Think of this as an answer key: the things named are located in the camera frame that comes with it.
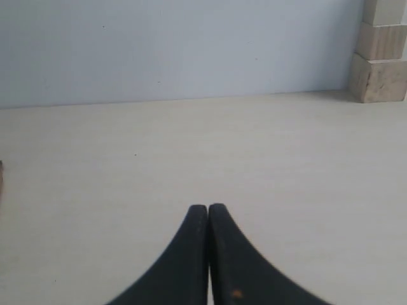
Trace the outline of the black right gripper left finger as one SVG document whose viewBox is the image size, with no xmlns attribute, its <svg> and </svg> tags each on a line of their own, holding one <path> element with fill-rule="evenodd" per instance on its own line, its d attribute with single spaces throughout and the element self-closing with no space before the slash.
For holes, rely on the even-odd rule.
<svg viewBox="0 0 407 305">
<path fill-rule="evenodd" d="M 155 263 L 110 304 L 207 304 L 208 213 L 192 205 L 167 248 Z"/>
</svg>

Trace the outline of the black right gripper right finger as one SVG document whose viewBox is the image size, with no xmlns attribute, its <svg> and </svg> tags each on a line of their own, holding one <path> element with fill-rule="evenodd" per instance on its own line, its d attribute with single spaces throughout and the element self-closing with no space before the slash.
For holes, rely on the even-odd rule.
<svg viewBox="0 0 407 305">
<path fill-rule="evenodd" d="M 227 207 L 209 207 L 209 266 L 214 304 L 327 304 L 270 264 Z"/>
</svg>

